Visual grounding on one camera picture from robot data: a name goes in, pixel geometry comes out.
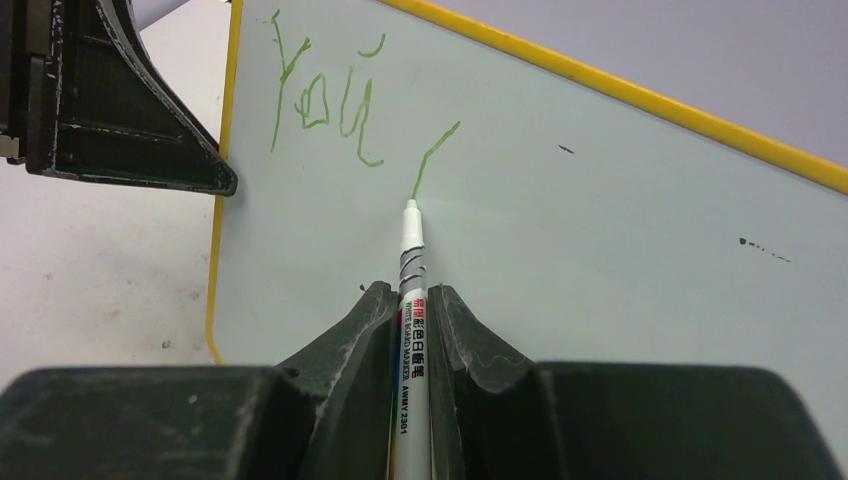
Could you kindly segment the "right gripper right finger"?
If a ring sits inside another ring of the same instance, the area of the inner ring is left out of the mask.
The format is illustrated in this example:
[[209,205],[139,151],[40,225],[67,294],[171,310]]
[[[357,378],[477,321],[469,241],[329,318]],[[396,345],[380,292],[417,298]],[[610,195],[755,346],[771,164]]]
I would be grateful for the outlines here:
[[535,362],[449,285],[428,299],[438,479],[838,479],[795,391],[759,368]]

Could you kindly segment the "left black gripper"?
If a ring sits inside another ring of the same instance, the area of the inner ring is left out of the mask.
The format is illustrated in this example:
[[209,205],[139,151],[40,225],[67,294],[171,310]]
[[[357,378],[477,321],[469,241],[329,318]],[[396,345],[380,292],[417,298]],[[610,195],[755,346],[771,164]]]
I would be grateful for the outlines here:
[[98,184],[219,196],[238,185],[151,62],[128,1],[1,3],[1,156]]

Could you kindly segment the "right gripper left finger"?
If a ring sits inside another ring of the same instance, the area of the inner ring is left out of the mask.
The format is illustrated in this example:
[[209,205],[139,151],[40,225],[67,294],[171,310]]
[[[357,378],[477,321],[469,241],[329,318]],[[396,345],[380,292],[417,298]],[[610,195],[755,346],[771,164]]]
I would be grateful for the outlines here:
[[275,366],[43,368],[1,396],[5,479],[382,479],[398,295]]

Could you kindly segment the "yellow framed whiteboard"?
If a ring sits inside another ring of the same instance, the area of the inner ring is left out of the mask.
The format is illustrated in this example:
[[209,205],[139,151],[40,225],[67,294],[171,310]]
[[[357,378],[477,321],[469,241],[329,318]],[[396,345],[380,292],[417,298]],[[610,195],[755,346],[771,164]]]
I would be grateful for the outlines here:
[[847,460],[847,172],[425,1],[241,1],[207,334],[276,363],[398,279],[534,360],[745,365]]

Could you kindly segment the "white green marker pen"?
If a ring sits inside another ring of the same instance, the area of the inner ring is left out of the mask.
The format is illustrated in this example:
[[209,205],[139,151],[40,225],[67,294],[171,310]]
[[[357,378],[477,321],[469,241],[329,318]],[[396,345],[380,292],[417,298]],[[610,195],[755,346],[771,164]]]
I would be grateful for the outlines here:
[[427,282],[421,211],[414,199],[402,217],[398,362],[388,477],[432,477],[427,336]]

